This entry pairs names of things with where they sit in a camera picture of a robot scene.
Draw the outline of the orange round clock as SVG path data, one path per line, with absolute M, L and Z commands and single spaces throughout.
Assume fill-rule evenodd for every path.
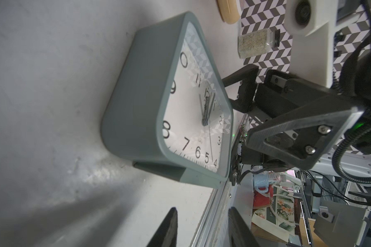
M 223 22 L 232 25 L 241 18 L 244 1 L 217 0 L 216 2 Z

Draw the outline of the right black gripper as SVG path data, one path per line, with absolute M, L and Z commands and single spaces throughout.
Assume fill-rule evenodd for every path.
M 224 87 L 241 82 L 239 97 L 229 101 L 257 122 L 241 134 L 236 164 L 274 172 L 310 170 L 364 112 L 331 89 L 277 70 L 257 83 L 258 72 L 248 64 L 222 79 Z M 242 172 L 237 183 L 244 177 Z

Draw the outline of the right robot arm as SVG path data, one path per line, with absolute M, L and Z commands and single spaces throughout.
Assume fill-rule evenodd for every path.
M 331 87 L 334 36 L 340 29 L 337 1 L 288 1 L 284 26 L 293 37 L 288 73 L 270 70 L 257 84 L 258 68 L 248 65 L 223 79 L 242 82 L 241 97 L 231 102 L 242 113 L 252 108 L 270 117 L 248 131 L 242 144 L 244 164 L 267 171 L 309 170 L 341 136 L 331 157 L 335 173 L 351 182 L 371 184 L 342 167 L 346 149 L 371 132 L 371 105 L 359 96 Z

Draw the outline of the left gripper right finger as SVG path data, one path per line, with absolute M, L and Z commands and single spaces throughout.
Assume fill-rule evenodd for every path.
M 228 211 L 228 232 L 231 247 L 260 247 L 235 207 L 231 207 Z

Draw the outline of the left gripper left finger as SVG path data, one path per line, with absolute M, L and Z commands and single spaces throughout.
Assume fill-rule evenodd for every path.
M 171 208 L 151 238 L 147 247 L 176 247 L 178 232 L 178 212 Z

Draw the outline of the large green analog clock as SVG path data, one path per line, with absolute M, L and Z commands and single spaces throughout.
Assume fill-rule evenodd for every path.
M 187 11 L 136 32 L 101 136 L 137 169 L 219 188 L 229 177 L 233 118 L 200 23 Z

